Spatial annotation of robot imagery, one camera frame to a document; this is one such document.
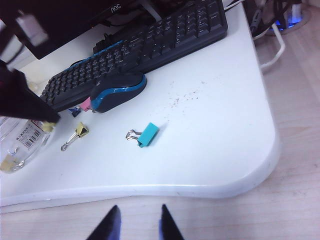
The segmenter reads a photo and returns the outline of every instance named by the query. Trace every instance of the computer mouse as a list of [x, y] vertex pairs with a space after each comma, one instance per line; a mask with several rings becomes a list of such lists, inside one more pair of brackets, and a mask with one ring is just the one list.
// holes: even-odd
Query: computer mouse
[[92, 109], [100, 113], [134, 98], [147, 84], [146, 76], [141, 72], [106, 74], [96, 81], [90, 100]]

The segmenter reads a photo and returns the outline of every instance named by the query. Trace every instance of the binder clip wire handle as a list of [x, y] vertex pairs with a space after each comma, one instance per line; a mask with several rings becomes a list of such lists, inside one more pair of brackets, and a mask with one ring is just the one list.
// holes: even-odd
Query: binder clip wire handle
[[142, 132], [138, 132], [138, 131], [135, 131], [135, 130], [131, 129], [131, 130], [125, 135], [125, 139], [127, 139], [127, 140], [132, 140], [132, 139], [138, 140], [138, 137], [132, 136], [131, 134], [141, 135]]

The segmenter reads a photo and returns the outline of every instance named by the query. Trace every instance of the binder clip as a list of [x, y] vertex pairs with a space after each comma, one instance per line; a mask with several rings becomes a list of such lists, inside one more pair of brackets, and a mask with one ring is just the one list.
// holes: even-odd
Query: binder clip
[[81, 109], [77, 106], [77, 107], [73, 107], [73, 108], [69, 108], [68, 109], [72, 116], [75, 118], [76, 116], [78, 116], [79, 113], [81, 113]]
[[143, 132], [137, 132], [137, 131], [131, 129], [126, 134], [125, 139], [127, 139], [127, 140], [135, 139], [138, 142], [138, 146], [140, 148], [143, 148], [143, 147], [148, 146], [151, 143], [152, 139], [155, 137], [158, 130], [159, 130], [159, 128], [150, 122], [148, 124], [148, 126], [146, 126], [146, 128], [144, 129]]
[[96, 112], [96, 111], [94, 111], [94, 110], [92, 109], [90, 97], [88, 97], [86, 100], [84, 100], [84, 102], [81, 103], [81, 104], [79, 105], [79, 107], [80, 107], [80, 109], [82, 109], [82, 110], [85, 111], [85, 112], [88, 111], [88, 110], [92, 110], [93, 113]]

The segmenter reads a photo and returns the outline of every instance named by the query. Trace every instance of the keyboard key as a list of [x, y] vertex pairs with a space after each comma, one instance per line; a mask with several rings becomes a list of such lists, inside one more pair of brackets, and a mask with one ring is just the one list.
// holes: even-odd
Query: keyboard key
[[221, 28], [222, 26], [221, 26], [220, 16], [218, 14], [211, 16], [209, 18], [209, 24], [210, 24], [210, 31]]
[[175, 42], [175, 46], [180, 47], [181, 45], [189, 43], [195, 39], [197, 39], [197, 37], [195, 35], [186, 35], [185, 37], [178, 39]]
[[219, 8], [218, 8], [217, 3], [213, 2], [213, 3], [209, 4], [207, 7], [207, 12], [208, 12], [209, 17], [219, 13]]
[[201, 27], [198, 28], [198, 37], [203, 36], [205, 34], [208, 34], [209, 30], [208, 30], [208, 25], [205, 24]]

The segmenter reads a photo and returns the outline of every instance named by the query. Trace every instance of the white desk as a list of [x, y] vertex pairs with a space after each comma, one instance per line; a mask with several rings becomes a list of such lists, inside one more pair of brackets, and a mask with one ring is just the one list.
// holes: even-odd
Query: white desk
[[[2, 212], [134, 195], [223, 198], [261, 183], [279, 139], [243, 8], [226, 15], [225, 39], [148, 73], [134, 99], [104, 114], [62, 112], [50, 144], [2, 174]], [[61, 152], [79, 121], [90, 133]], [[125, 139], [149, 122], [160, 127], [149, 147]]]

